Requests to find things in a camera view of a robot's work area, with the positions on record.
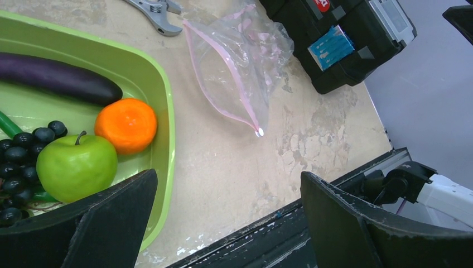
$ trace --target orange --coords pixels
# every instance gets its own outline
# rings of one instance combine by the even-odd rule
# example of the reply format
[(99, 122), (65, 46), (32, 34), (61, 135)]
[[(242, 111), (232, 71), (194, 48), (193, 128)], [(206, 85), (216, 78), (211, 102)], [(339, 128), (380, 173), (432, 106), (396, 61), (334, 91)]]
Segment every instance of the orange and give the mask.
[(95, 135), (110, 141), (118, 154), (143, 151), (153, 141), (158, 120), (153, 108), (139, 99), (121, 99), (106, 106), (95, 120)]

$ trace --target worn beige surface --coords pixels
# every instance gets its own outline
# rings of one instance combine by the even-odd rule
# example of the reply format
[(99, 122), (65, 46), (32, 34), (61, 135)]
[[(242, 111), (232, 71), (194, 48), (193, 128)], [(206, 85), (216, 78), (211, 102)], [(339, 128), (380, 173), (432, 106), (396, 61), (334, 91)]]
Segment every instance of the worn beige surface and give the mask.
[[(179, 0), (181, 16), (224, 14), (231, 0)], [(168, 219), (139, 254), (138, 267), (166, 267), (300, 197), (300, 172), (332, 181), (390, 150), (364, 84), (327, 95), (297, 59), (270, 100), (269, 129), (257, 138), (221, 116), (200, 92), (184, 33), (163, 37), (121, 0), (2, 0), (0, 8), (119, 41), (167, 71), (176, 110), (176, 172)]]

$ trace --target metal tool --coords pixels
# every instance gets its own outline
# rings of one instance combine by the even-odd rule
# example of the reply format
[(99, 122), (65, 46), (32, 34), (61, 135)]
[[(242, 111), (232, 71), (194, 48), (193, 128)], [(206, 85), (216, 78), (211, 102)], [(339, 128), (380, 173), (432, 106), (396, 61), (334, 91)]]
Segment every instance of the metal tool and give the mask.
[(156, 30), (164, 36), (176, 36), (182, 32), (182, 28), (172, 25), (167, 20), (167, 12), (181, 14), (181, 7), (170, 0), (157, 0), (150, 2), (147, 0), (124, 0), (143, 14), (151, 21)]

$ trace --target clear ziplock bag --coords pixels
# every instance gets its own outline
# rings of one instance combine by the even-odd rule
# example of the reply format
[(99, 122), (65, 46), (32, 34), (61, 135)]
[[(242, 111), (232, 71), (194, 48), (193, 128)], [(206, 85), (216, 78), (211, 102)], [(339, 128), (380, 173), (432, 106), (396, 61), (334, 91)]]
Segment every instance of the clear ziplock bag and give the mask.
[(185, 20), (192, 64), (205, 97), (221, 114), (268, 127), (269, 96), (279, 83), (294, 43), (280, 23), (257, 11), (254, 1), (209, 25)]

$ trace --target red sticker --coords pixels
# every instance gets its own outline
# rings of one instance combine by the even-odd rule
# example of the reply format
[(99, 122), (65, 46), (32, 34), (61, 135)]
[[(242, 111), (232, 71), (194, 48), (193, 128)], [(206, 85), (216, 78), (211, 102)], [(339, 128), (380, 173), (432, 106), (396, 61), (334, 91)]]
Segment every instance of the red sticker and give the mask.
[(313, 1), (322, 12), (327, 12), (330, 8), (329, 0), (313, 0)]

